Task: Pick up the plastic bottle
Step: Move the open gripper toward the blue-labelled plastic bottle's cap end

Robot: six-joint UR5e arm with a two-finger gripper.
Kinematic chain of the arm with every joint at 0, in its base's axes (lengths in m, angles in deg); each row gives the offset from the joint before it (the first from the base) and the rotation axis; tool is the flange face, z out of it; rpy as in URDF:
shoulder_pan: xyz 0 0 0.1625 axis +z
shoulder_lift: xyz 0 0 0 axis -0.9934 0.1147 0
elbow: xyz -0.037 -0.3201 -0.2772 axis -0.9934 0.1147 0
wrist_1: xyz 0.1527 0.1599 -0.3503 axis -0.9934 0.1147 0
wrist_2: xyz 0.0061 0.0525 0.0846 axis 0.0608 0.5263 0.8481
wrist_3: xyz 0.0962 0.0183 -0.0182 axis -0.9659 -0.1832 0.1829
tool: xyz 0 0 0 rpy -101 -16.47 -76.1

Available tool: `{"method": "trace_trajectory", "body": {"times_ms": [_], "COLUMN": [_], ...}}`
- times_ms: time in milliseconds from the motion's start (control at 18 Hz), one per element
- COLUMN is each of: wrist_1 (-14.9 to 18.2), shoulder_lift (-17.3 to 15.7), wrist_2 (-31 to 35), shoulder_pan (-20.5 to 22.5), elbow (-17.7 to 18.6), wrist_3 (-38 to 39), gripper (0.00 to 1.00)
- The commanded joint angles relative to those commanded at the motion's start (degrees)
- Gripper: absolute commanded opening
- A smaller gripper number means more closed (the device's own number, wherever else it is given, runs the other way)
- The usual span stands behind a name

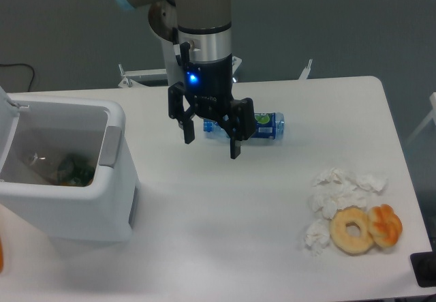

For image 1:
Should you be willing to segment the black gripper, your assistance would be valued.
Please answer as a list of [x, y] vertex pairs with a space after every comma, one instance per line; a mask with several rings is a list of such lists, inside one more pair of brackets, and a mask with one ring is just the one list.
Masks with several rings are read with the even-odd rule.
[[218, 122], [230, 138], [230, 157], [240, 155], [241, 142], [255, 133], [253, 100], [232, 97], [232, 55], [211, 62], [190, 59], [191, 44], [180, 45], [183, 80], [168, 87], [168, 115], [176, 119], [185, 144], [195, 139], [194, 115]]

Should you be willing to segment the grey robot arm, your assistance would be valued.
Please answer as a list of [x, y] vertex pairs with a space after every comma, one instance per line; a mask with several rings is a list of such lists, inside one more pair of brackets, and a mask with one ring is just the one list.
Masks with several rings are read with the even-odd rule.
[[230, 157], [240, 155], [240, 145], [255, 132], [251, 98], [232, 95], [231, 0], [118, 0], [129, 9], [156, 5], [171, 16], [162, 16], [166, 40], [172, 42], [183, 79], [168, 88], [168, 114], [178, 121], [185, 143], [195, 138], [193, 117], [216, 121], [230, 137]]

